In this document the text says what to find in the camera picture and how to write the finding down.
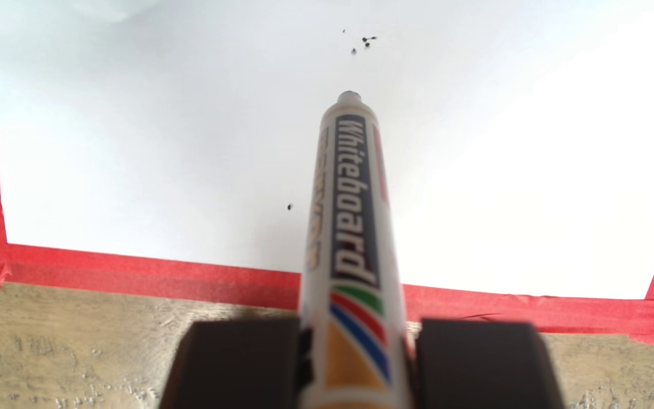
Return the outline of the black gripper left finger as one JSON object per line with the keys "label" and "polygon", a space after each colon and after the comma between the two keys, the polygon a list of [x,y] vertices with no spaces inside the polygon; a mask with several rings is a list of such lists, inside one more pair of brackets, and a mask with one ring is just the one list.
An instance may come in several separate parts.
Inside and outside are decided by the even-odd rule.
{"label": "black gripper left finger", "polygon": [[194,322],[179,342],[160,408],[297,408],[313,380],[313,331],[298,319]]}

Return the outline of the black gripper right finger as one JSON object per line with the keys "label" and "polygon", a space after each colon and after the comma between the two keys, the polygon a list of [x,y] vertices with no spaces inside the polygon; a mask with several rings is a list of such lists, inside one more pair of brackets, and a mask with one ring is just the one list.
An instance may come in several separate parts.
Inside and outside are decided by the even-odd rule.
{"label": "black gripper right finger", "polygon": [[546,344],[524,322],[423,320],[418,408],[564,408]]}

